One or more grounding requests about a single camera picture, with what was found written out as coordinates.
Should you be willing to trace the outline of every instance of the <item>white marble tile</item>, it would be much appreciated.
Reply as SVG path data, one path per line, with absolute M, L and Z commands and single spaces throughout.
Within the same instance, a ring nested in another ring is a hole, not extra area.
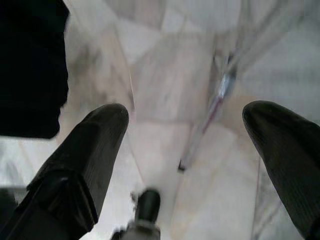
M 35 174 L 20 138 L 0 137 L 0 185 L 26 186 Z
M 251 95 L 273 101 L 310 119 L 320 119 L 320 31 L 308 21 L 288 32 L 256 59 L 242 83 Z
M 226 160 L 228 168 L 239 172 L 252 183 L 257 183 L 260 156 L 249 136 L 237 137 Z
M 34 172 L 38 172 L 45 161 L 54 153 L 58 144 L 56 138 L 51 140 L 21 139 L 20 146 L 29 159 Z
M 184 22 L 182 31 L 184 33 L 204 33 L 206 30 L 187 18 Z
M 114 25 L 83 45 L 75 59 L 67 56 L 69 93 L 61 111 L 60 144 L 90 111 L 110 103 L 134 110 L 131 79 Z
M 131 66 L 138 120 L 199 119 L 207 104 L 212 40 L 170 34 Z
M 226 164 L 237 136 L 221 125 L 212 124 L 204 134 L 192 165 L 183 173 L 177 192 L 171 233 L 174 239 L 184 239 L 204 206 L 212 185 Z
M 182 30 L 185 17 L 171 7 L 165 10 L 161 30 L 164 33 L 178 33 Z
M 259 26 L 268 13 L 276 6 L 278 0 L 251 0 L 251 17 L 255 27 Z
M 94 226 L 93 233 L 88 233 L 86 237 L 110 239 L 116 229 L 126 228 L 134 218 L 134 204 L 130 193 L 143 187 L 126 133 L 115 160 L 99 222 Z
M 105 0 L 121 18 L 161 29 L 166 10 L 165 0 Z
M 236 171 L 221 169 L 207 192 L 182 239 L 250 239 L 256 185 Z
M 116 27 L 123 53 L 129 65 L 152 49 L 162 38 L 159 31 L 123 19 L 117 22 Z
M 260 160 L 252 240 L 302 240 Z
M 168 229 L 181 175 L 177 168 L 190 126 L 137 122 L 129 127 L 129 142 L 143 183 L 155 187 L 161 195 L 158 225 Z
M 237 81 L 232 90 L 232 94 L 226 98 L 223 104 L 218 122 L 233 130 L 239 136 L 251 141 L 245 129 L 242 111 L 248 103 L 256 100 L 258 100 L 258 98 L 250 95 L 250 93 L 244 89 L 242 83 Z
M 104 0 L 69 0 L 69 2 L 71 14 L 75 15 L 84 30 L 93 37 L 117 20 L 116 14 Z
M 64 31 L 65 57 L 73 62 L 81 53 L 82 48 L 91 39 L 90 34 L 81 26 L 74 13 L 69 15 Z
M 224 32 L 238 24 L 241 7 L 239 0 L 168 0 L 167 2 L 210 32 Z

